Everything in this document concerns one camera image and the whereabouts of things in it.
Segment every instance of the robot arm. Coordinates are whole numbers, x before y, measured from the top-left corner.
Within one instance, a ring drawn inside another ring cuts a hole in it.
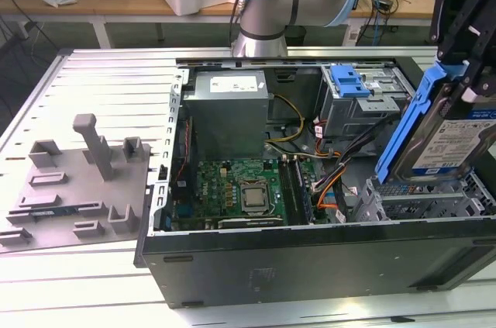
[[[436,0],[437,61],[376,166],[381,183],[464,178],[496,141],[495,17],[496,0]]]
[[[283,57],[286,26],[337,26],[354,0],[246,0],[235,57]]]

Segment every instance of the power supply cable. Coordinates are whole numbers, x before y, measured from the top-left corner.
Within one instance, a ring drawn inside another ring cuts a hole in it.
[[[270,139],[265,140],[265,141],[266,142],[289,142],[290,140],[295,140],[303,132],[303,128],[305,127],[305,118],[303,117],[301,112],[296,108],[296,106],[289,101],[289,99],[287,99],[287,98],[285,98],[279,94],[274,94],[274,98],[281,99],[298,114],[298,118],[300,119],[300,126],[298,127],[298,131],[295,134],[293,134],[292,136],[286,136],[286,137],[282,137],[282,138],[270,138]]]
[[[48,40],[48,42],[55,48],[55,50],[59,50],[59,47],[48,37],[48,35],[45,34],[45,32],[38,27],[38,25],[36,24],[36,22],[34,22],[25,12],[24,10],[21,9],[21,7],[19,6],[19,4],[16,2],[16,0],[10,0],[12,1],[12,3],[16,6],[16,8],[32,23],[34,24],[34,26],[41,32],[42,35],[45,36],[45,38]]]

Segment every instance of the orange wire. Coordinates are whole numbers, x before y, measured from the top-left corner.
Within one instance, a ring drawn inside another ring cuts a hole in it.
[[[346,168],[344,168],[343,171],[341,171],[341,173],[339,173],[337,176],[335,176],[334,179],[332,181],[330,181],[330,183],[324,189],[324,191],[322,191],[322,194],[320,195],[320,198],[319,198],[319,202],[317,203],[317,209],[325,208],[324,206],[322,206],[322,202],[324,201],[324,198],[326,196],[327,191],[332,187],[332,185],[334,185],[334,182],[336,182],[338,180],[338,178],[341,177],[341,175],[343,175],[343,173],[345,171],[346,171]]]
[[[321,138],[317,139],[317,142],[315,143],[315,154],[317,156],[324,157],[324,156],[327,156],[327,154],[324,153],[324,152],[322,152],[321,150],[319,150],[319,147],[320,147],[320,143],[321,142],[322,142],[322,139]],[[339,157],[339,156],[341,156],[341,153],[339,151],[334,151],[334,156]]]

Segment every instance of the hard drive label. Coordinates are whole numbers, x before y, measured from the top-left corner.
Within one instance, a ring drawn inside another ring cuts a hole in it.
[[[445,120],[412,167],[419,174],[446,173],[459,167],[481,142],[481,132],[496,120]]]

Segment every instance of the black side panel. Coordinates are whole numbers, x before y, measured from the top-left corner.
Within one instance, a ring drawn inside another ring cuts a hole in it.
[[[181,254],[188,261],[145,255],[173,308],[446,290],[494,260],[496,250],[456,237],[249,250],[218,244],[217,251]]]

